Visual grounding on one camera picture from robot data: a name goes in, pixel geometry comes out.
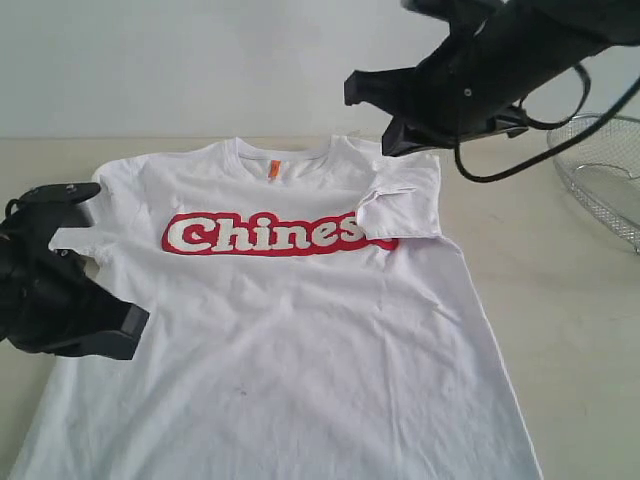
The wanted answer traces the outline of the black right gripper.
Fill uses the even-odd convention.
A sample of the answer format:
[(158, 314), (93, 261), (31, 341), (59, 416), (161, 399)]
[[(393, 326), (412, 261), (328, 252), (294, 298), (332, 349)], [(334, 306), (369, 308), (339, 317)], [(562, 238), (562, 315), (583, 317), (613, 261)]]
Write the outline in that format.
[(460, 29), (416, 68), (354, 70), (346, 106), (368, 103), (393, 117), (381, 138), (387, 157), (449, 149), (459, 141), (526, 131), (516, 105), (530, 89), (522, 64), (530, 40), (519, 29)]

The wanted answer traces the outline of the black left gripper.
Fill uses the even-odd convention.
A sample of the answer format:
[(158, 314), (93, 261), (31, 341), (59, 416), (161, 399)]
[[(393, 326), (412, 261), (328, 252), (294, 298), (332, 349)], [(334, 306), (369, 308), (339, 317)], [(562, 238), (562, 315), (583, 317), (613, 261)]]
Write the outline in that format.
[(27, 353), (131, 360), (149, 313), (100, 287), (70, 252), (1, 251), (1, 338)]

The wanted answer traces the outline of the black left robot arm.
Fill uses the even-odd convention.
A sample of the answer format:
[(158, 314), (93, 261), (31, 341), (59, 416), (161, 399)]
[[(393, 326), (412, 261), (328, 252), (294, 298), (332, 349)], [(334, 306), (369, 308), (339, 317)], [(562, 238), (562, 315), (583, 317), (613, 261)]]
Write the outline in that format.
[(1, 239), (1, 339), (30, 354), (131, 360), (149, 313), (85, 272), (71, 250)]

